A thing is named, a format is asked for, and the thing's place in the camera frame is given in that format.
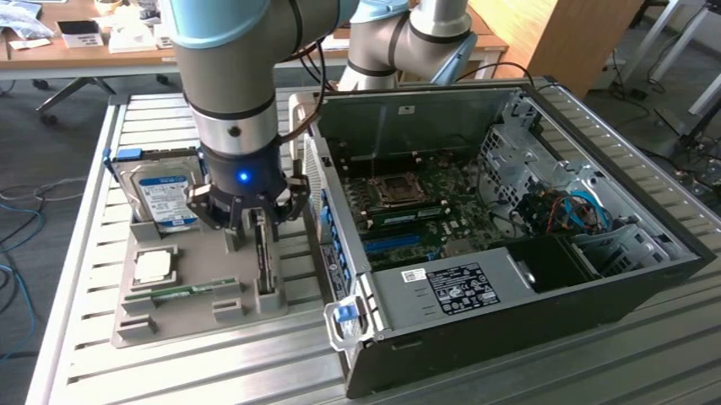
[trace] white robotic arm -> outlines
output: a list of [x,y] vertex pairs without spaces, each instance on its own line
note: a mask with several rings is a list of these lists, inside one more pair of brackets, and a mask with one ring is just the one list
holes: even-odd
[[[306,177],[280,170],[280,144],[292,136],[278,135],[275,64],[355,13],[340,90],[394,87],[396,69],[450,84],[477,39],[466,3],[423,0],[411,13],[407,0],[161,0],[212,178],[188,204],[213,228],[239,230],[247,208],[279,224],[307,202]],[[286,188],[292,199],[278,206]]]

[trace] red wire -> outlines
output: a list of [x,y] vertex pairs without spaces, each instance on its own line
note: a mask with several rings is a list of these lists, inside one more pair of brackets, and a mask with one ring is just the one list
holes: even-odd
[[549,216],[549,226],[545,228],[545,233],[551,232],[553,216],[555,215],[555,208],[559,206],[559,202],[563,200],[563,197],[558,197],[553,202],[551,215]]

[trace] blue led light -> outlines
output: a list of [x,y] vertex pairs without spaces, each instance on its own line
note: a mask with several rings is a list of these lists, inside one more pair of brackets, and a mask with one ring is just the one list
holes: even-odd
[[250,181],[250,173],[247,171],[238,173],[238,181],[240,183],[247,183]]

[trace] metal side panel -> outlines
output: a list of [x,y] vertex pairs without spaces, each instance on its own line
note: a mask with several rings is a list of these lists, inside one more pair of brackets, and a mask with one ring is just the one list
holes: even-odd
[[[278,100],[302,90],[280,92]],[[721,251],[721,220],[713,212],[570,94],[546,89],[543,95],[589,138],[599,138],[594,142],[603,153],[690,232],[713,251]],[[135,96],[133,108],[120,106],[109,111],[97,155],[104,145],[116,146],[125,138],[120,128],[127,114],[133,122],[183,117],[187,106],[177,99],[180,94]],[[136,139],[137,144],[153,147],[172,148],[185,142],[183,138],[163,138],[163,131],[175,130],[128,132],[128,136],[132,139],[145,133],[148,138]],[[558,141],[551,128],[545,136],[549,142]],[[283,261],[292,269],[284,276],[295,284],[288,316],[204,336],[116,349],[108,343],[112,313],[105,301],[116,299],[121,273],[116,251],[125,248],[127,202],[117,183],[97,167],[99,161],[91,170],[28,403],[635,405],[701,404],[721,398],[717,259],[617,324],[363,400],[347,400],[339,358],[326,341],[312,260],[298,224],[282,229]]]

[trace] gray floor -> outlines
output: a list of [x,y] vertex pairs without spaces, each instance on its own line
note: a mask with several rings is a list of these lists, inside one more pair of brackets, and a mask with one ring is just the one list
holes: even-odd
[[[625,36],[618,53],[621,58],[630,57],[643,33],[642,30],[633,30]],[[689,49],[665,77],[666,94],[651,93],[643,104],[649,108],[667,108],[678,117],[691,122],[697,118],[689,116],[685,110],[720,72],[721,59],[697,49]],[[171,76],[171,81],[179,83],[177,77]],[[51,81],[53,86],[63,86],[64,83],[67,83],[64,80]],[[177,87],[157,84],[152,76],[113,78],[108,83],[125,94],[179,91]],[[299,71],[287,71],[278,75],[280,87],[310,83]],[[645,87],[642,80],[627,83],[626,86]],[[0,189],[21,184],[39,185],[63,177],[83,176],[88,170],[104,117],[105,95],[92,86],[75,94],[53,109],[61,124],[52,129],[39,123],[33,114],[35,106],[45,97],[47,92],[37,91],[29,82],[20,81],[12,93],[0,98]],[[590,94],[587,104],[611,125],[642,113],[637,107],[617,101],[603,93]],[[662,148],[674,139],[673,132],[667,127],[657,127],[655,121],[657,118],[650,116],[623,126],[622,129],[623,135],[649,149]],[[712,123],[708,135],[714,138],[721,135],[721,117]],[[27,201],[15,205],[32,208],[35,203]],[[44,320],[52,305],[77,205],[79,201],[48,204],[45,228],[31,242],[11,253],[15,265],[25,276],[40,318],[39,331],[24,351],[32,352],[40,348]],[[24,215],[0,210],[0,235],[11,232],[24,220]],[[0,263],[5,264],[4,258],[0,259]],[[8,292],[7,288],[0,291],[0,302],[5,302]],[[9,350],[13,343],[23,339],[27,328],[27,308],[21,297],[17,297],[12,307],[0,315],[0,353]],[[0,364],[0,404],[23,402],[33,366],[35,358],[12,359]]]

